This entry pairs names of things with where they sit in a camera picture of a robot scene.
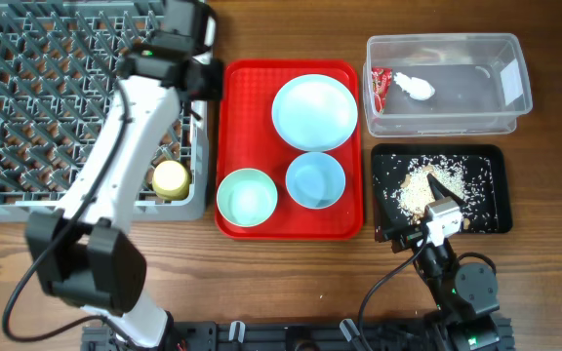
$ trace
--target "wood grain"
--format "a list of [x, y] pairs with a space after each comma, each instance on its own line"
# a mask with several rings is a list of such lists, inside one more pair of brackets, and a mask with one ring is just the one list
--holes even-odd
[[[372, 35], [516, 34], [535, 106], [519, 119], [513, 134], [376, 139], [362, 117], [363, 156], [369, 165], [370, 150], [380, 142], [499, 146], [507, 163], [513, 230], [460, 236], [453, 246], [459, 253], [484, 253], [498, 265], [502, 313], [513, 319], [519, 349], [562, 349], [562, 1], [223, 0], [212, 5], [220, 17], [216, 53], [226, 62], [344, 59], [360, 71]], [[344, 243], [233, 242], [216, 229], [212, 205], [197, 221], [136, 223], [131, 238], [148, 260], [147, 288], [180, 321], [335, 321], [355, 316], [368, 288], [408, 256], [394, 255], [373, 240], [368, 174], [366, 169], [366, 225]], [[30, 262], [22, 230], [22, 224], [0, 224], [0, 318]], [[411, 317], [433, 307], [430, 294], [408, 269], [375, 295], [368, 315]], [[31, 333], [80, 315], [44, 297], [32, 282], [13, 322], [19, 333]], [[18, 345], [0, 332], [0, 350], [78, 350], [79, 335], [72, 331], [40, 345]]]

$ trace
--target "yellow cup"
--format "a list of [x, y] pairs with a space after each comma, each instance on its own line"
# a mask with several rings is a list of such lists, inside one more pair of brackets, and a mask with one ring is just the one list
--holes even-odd
[[187, 197], [190, 173], [177, 161], [163, 161], [153, 172], [153, 190], [161, 199], [173, 201]]

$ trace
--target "red snack bag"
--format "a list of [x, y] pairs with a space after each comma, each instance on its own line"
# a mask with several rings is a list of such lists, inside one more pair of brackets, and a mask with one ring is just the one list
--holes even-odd
[[385, 110], [385, 96], [391, 84], [391, 68], [372, 68], [372, 92], [378, 113]]

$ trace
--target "gray dish rack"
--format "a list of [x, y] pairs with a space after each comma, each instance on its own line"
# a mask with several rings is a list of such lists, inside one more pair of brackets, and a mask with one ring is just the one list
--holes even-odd
[[[0, 1], [0, 221], [52, 210], [75, 180], [109, 111], [109, 78], [122, 53], [163, 18], [161, 0]], [[209, 59], [209, 55], [200, 60]], [[134, 220], [189, 220], [205, 211], [207, 104], [202, 122], [181, 116], [162, 139], [134, 204]], [[151, 189], [165, 159], [190, 168], [185, 200]]]

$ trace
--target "mint green bowl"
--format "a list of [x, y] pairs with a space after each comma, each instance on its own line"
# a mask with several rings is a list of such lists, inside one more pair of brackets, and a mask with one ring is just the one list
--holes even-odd
[[256, 169], [241, 169], [222, 180], [216, 203], [229, 223], [252, 227], [272, 215], [277, 196], [277, 187], [267, 174]]

